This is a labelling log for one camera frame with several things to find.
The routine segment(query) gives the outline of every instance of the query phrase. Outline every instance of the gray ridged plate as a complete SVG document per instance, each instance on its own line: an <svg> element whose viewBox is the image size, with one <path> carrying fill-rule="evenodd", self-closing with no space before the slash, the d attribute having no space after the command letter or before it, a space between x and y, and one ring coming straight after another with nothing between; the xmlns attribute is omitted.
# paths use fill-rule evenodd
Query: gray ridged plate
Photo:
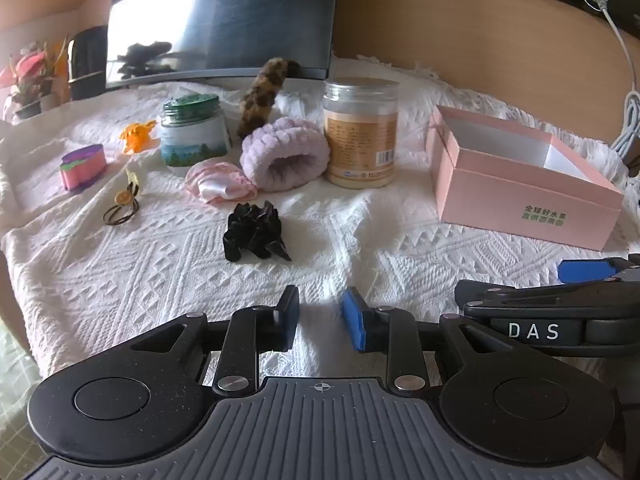
<svg viewBox="0 0 640 480"><path fill-rule="evenodd" d="M222 400L202 430L167 455L124 467L46 461L33 480L612 480L586 458L523 468L457 443L421 400L376 380L269 378Z"/></svg>

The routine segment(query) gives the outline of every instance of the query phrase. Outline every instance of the barcode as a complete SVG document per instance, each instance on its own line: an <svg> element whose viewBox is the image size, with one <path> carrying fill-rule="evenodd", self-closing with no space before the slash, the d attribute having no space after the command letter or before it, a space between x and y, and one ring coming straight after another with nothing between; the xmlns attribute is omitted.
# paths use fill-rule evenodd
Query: barcode
<svg viewBox="0 0 640 480"><path fill-rule="evenodd" d="M386 150L386 152L376 153L376 166L384 166L394 161L396 150Z"/></svg>

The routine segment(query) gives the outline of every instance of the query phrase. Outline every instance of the open cardboard box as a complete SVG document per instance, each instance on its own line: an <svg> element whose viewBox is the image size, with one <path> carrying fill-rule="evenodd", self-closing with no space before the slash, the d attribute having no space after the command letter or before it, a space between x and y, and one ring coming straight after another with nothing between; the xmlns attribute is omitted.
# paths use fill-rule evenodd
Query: open cardboard box
<svg viewBox="0 0 640 480"><path fill-rule="evenodd" d="M560 139L438 106L426 149L443 222L601 250L623 195Z"/></svg>

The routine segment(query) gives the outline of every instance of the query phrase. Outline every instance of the white cable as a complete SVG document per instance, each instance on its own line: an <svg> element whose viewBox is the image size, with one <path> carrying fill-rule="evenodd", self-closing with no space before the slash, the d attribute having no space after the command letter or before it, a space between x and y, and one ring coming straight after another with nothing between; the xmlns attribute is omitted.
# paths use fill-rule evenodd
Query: white cable
<svg viewBox="0 0 640 480"><path fill-rule="evenodd" d="M622 35L620 31L616 27L616 24L611 19L609 15L609 10L607 9L608 0L593 0L598 4L600 10L604 14L604 17L609 22L609 25L613 29L620 45L622 46L622 50L625 53L626 62L631 69L631 92L626 95L625 98L625 111L623 118L623 126L622 131L618 138L611 145L611 149L614 150L621 159L628 155L631 146L633 145L636 137L640 137L640 93L636 91L637 85L637 77L636 77L636 67L634 65L631 56L629 55L629 50L626 47L625 41L622 39Z"/></svg>

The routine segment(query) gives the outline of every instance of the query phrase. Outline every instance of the pink scrunchie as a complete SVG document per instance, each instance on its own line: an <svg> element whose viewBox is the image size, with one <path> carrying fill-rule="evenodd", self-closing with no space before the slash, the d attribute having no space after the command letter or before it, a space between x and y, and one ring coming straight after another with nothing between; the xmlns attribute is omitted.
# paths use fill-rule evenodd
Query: pink scrunchie
<svg viewBox="0 0 640 480"><path fill-rule="evenodd" d="M204 203L253 200L258 190L240 168L210 158L194 164L184 178L187 191Z"/></svg>
<svg viewBox="0 0 640 480"><path fill-rule="evenodd" d="M244 139L240 164L258 189L286 191L322 174L329 145L315 124L282 117Z"/></svg>

